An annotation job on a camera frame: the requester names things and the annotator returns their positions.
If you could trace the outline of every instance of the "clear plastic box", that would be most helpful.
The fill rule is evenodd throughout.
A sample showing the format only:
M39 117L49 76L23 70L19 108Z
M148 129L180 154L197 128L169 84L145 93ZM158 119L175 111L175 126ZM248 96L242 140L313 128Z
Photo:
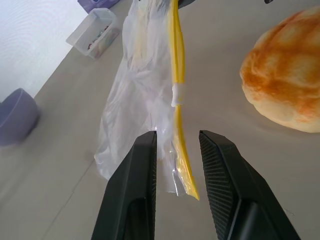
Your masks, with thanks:
M66 42L85 56L97 59L121 32L116 15L107 8L95 8Z

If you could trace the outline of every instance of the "bread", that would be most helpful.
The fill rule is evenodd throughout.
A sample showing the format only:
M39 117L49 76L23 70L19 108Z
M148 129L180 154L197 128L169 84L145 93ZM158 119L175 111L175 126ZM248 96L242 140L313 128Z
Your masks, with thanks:
M320 6L264 33L241 70L247 100L268 119L320 132Z

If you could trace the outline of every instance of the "clear plastic bag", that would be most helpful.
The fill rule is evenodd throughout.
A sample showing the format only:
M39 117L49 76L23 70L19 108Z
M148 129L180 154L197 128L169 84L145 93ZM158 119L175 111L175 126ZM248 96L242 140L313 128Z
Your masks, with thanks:
M156 131L157 189L198 199L183 139L181 94L173 93L181 89L173 80L180 71L174 60L183 58L184 69L184 55L174 54L174 23L179 21L174 13L178 0L133 0L123 24L123 59L103 111L95 160L100 174L109 179L136 138Z

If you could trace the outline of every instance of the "purple bowl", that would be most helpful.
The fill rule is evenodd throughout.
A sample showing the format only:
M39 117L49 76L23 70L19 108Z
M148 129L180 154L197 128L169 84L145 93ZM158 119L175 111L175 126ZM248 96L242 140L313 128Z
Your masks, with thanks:
M22 88L0 104L0 146L23 141L35 127L40 111L35 100Z

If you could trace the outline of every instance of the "table surface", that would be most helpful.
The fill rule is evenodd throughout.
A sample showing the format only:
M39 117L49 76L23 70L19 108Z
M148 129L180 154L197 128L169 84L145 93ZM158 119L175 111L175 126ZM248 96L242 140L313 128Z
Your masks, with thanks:
M130 7L112 10L123 22ZM155 239L217 239L199 130L233 141L266 179L301 239L320 235L320 135L260 115L241 88L246 53L267 29L316 0L196 0L180 10L186 49L186 144L200 201L157 194ZM102 111L122 58L118 37L97 61L72 49L38 95L37 128L0 150L0 239L88 240L107 181L94 163Z

